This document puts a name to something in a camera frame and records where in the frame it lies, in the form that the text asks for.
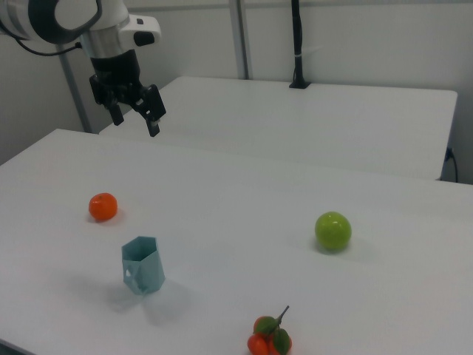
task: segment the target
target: green leaf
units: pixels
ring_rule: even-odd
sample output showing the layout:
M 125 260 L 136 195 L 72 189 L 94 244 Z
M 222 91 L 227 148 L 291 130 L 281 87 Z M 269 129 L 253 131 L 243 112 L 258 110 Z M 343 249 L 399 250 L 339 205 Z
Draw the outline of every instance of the green leaf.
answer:
M 255 334 L 269 335 L 279 325 L 279 321 L 273 317 L 263 317 L 259 320 L 254 331 Z
M 276 329 L 274 331 L 273 344 L 278 353 L 286 355 L 289 352 L 290 347 L 290 339 L 287 331 L 284 329 Z

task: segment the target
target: apple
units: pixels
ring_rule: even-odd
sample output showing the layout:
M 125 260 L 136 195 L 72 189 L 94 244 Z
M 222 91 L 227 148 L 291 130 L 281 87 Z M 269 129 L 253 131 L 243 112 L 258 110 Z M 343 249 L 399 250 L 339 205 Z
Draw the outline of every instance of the apple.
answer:
M 327 212 L 316 222 L 316 237 L 321 246 L 329 250 L 343 249 L 352 236 L 348 219 L 338 212 Z

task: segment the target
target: hexagonal cup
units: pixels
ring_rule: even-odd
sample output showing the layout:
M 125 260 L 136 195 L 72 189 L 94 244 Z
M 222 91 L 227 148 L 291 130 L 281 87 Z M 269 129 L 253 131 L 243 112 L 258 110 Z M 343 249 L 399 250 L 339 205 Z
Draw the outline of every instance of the hexagonal cup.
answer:
M 123 282 L 134 294 L 150 294 L 164 283 L 156 238 L 137 237 L 121 247 Z

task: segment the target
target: white wall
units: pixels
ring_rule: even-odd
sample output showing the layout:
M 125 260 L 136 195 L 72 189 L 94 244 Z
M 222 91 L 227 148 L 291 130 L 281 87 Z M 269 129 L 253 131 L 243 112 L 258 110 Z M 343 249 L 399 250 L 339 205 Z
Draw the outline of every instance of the white wall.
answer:
M 170 1 L 127 2 L 135 9 L 134 13 L 155 17 L 163 33 L 162 41 L 157 46 L 137 50 L 142 84 L 156 84 L 158 88 L 162 88 L 182 75 L 238 78 L 237 54 L 228 2 L 193 1 L 191 8 L 187 6 L 189 1 L 177 3 L 168 7 Z M 154 7 L 146 7 L 145 12 L 139 11 L 141 7 L 151 4 L 154 4 Z M 94 101 L 89 85 L 89 77 L 94 73 L 90 60 L 80 52 L 69 54 L 68 59 L 92 131 L 99 132 L 110 125 L 112 120 L 105 108 Z
M 54 52 L 50 45 L 28 43 Z M 30 54 L 0 35 L 0 164 L 56 128 L 82 130 L 58 58 Z
M 290 8 L 275 2 L 247 0 L 250 74 L 292 81 Z M 473 183 L 473 4 L 304 6 L 301 17 L 312 82 L 458 92 L 451 146 L 460 182 Z

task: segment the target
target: black cable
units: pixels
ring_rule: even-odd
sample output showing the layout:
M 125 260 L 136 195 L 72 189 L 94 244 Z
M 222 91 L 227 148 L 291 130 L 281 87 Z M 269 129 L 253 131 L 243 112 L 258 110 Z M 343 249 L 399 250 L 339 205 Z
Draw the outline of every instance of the black cable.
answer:
M 450 152 L 450 155 L 452 156 L 453 159 L 453 165 L 455 167 L 455 182 L 458 182 L 458 168 L 457 168 L 457 159 L 455 159 L 455 155 L 453 154 L 453 151 Z
M 36 52 L 35 50 L 32 50 L 31 48 L 25 46 L 21 40 L 15 38 L 16 43 L 18 43 L 23 49 L 27 50 L 28 52 L 36 55 L 40 55 L 41 57 L 53 57 L 55 55 L 62 55 L 70 52 L 71 50 L 77 50 L 79 48 L 82 48 L 82 44 L 80 42 L 76 42 L 74 47 L 67 48 L 66 50 L 62 50 L 60 52 L 55 52 L 55 53 L 42 53 L 42 52 Z
M 453 149 L 452 148 L 447 148 L 446 153 L 445 153 L 445 159 L 444 163 L 450 160 L 450 158 L 453 160 L 453 166 L 455 167 L 455 182 L 458 182 L 458 168 L 457 168 L 457 159 L 455 159 L 455 155 L 453 154 Z

